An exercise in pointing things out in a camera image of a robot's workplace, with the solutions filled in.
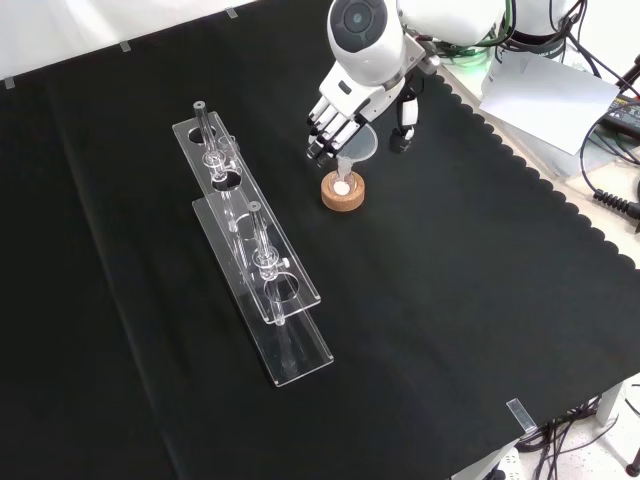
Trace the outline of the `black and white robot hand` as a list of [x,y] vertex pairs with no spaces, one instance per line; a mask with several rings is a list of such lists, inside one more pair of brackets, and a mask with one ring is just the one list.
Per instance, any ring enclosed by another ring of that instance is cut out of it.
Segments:
[[401,77],[392,87],[357,83],[339,64],[334,64],[320,85],[320,98],[307,117],[310,127],[306,156],[323,165],[346,149],[355,136],[396,107],[396,127],[390,149],[403,153],[411,145],[419,123],[418,95],[411,77]]

